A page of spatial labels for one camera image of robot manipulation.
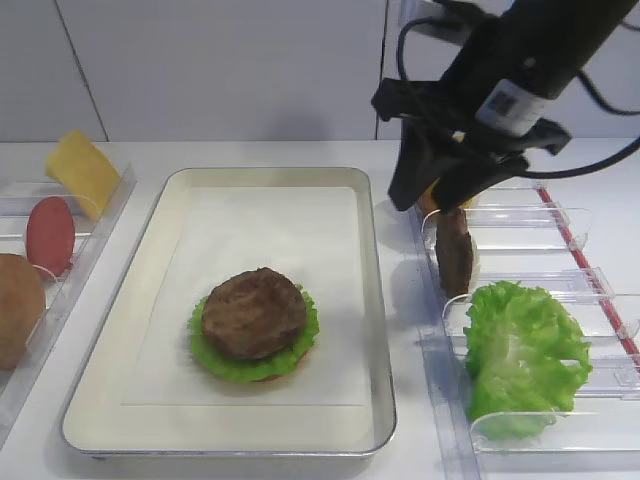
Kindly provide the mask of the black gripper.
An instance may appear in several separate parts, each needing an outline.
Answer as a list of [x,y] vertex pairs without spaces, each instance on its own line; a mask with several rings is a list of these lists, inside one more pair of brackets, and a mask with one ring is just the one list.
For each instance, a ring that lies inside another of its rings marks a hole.
[[461,207],[477,194],[511,179],[529,168],[522,154],[543,149],[558,154],[571,135],[558,123],[541,118],[522,137],[510,137],[467,115],[437,81],[405,81],[385,78],[371,104],[379,118],[403,118],[396,167],[389,198],[397,211],[406,211],[435,181],[434,148],[428,133],[442,137],[462,132],[462,144],[489,155],[485,160],[465,158],[436,181],[432,199],[439,210]]

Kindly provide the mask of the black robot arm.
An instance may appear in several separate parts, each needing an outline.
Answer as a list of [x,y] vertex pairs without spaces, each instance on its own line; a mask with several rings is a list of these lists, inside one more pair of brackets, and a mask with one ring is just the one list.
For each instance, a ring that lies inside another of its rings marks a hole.
[[[382,121],[399,119],[401,139],[388,195],[396,209],[429,193],[449,212],[487,188],[519,177],[558,180],[588,175],[634,154],[631,142],[598,162],[533,171],[525,153],[559,153],[569,133],[543,115],[567,85],[601,94],[585,64],[633,9],[630,1],[516,1],[500,15],[467,1],[444,3],[444,18],[406,22],[396,45],[396,78],[383,79],[372,106]],[[459,51],[435,81],[413,81],[405,67],[408,33],[420,26],[450,31]]]

